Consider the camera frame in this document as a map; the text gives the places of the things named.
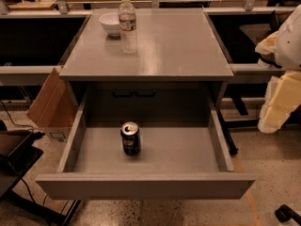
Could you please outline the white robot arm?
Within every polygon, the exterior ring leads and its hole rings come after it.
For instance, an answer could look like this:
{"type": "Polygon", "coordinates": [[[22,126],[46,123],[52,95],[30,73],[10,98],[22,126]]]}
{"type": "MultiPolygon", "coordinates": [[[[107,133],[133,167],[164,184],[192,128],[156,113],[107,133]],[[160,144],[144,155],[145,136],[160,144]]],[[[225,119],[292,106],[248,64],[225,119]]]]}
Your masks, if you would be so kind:
{"type": "Polygon", "coordinates": [[[271,77],[258,123],[261,132],[275,133],[301,105],[301,5],[255,51],[273,54],[276,64],[286,70],[280,77],[271,77]]]}

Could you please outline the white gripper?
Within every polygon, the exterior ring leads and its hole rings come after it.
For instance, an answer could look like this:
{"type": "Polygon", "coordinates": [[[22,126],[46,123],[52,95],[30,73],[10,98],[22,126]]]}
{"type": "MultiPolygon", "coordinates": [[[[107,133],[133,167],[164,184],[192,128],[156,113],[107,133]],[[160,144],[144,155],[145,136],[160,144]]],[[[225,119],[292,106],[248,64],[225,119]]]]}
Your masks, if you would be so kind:
{"type": "MultiPolygon", "coordinates": [[[[276,67],[275,44],[277,31],[260,41],[255,51],[260,55],[260,67],[276,67]]],[[[301,72],[288,71],[280,77],[273,76],[265,93],[258,129],[266,134],[275,133],[290,114],[301,105],[301,72]]]]}

